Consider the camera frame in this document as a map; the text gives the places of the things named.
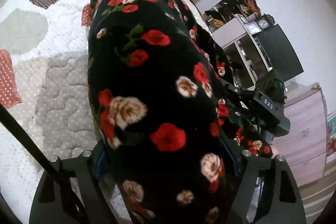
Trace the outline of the black floral garment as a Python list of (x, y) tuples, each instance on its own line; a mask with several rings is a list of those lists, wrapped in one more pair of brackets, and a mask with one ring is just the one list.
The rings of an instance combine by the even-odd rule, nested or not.
[(224, 142), (271, 157), (230, 96), (222, 48), (181, 0), (91, 0), (89, 101), (138, 223), (225, 223), (238, 187)]

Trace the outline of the white open shelf unit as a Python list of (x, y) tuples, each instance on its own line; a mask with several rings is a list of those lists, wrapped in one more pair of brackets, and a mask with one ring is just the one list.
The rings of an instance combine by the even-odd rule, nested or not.
[(272, 70), (272, 65), (261, 44), (252, 36), (250, 27), (258, 30), (256, 22), (245, 24), (235, 15), (213, 32), (213, 38), (228, 58), (235, 85), (253, 90), (256, 82)]

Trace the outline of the black flat television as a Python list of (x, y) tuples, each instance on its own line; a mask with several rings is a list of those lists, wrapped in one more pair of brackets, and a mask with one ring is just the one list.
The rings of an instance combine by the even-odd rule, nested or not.
[(278, 24), (258, 33), (256, 39), (265, 51), (272, 68), (278, 71), (283, 81), (303, 73), (294, 48)]

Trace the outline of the pink drawer dresser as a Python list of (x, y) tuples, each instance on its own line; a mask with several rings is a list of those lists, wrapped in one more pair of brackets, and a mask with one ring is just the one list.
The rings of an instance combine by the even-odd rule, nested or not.
[(298, 186), (323, 177), (326, 163), (326, 103), (319, 83), (288, 94), (284, 108), (290, 132), (273, 139), (272, 152), (284, 156)]

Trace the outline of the white framed desk clock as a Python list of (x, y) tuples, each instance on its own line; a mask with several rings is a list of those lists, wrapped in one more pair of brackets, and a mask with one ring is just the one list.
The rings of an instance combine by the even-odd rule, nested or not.
[(261, 32), (261, 28), (255, 21), (247, 23), (245, 27), (250, 32), (251, 35), (255, 35)]

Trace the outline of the small analog clock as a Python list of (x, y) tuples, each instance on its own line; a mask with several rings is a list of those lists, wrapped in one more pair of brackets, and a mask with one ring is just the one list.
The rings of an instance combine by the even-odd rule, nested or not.
[(258, 21), (257, 25), (263, 31), (270, 27), (270, 21), (266, 16), (262, 16)]

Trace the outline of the quilted patchwork bedspread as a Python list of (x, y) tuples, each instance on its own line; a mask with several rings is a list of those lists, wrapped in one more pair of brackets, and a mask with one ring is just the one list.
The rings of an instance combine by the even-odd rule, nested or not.
[(88, 100), (90, 0), (1, 0), (1, 101), (46, 157), (96, 145)]

